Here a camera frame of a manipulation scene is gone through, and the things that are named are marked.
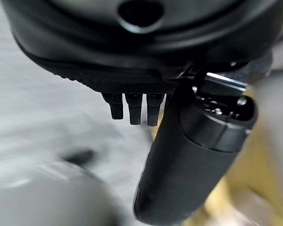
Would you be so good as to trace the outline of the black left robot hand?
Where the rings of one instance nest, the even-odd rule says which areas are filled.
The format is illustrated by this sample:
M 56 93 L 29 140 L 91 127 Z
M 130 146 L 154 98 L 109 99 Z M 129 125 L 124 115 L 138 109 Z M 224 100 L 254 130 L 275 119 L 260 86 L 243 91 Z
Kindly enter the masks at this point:
M 114 120 L 158 126 L 134 201 L 153 226 L 185 221 L 236 160 L 258 109 L 283 0 L 4 0 L 32 61 L 102 94 Z

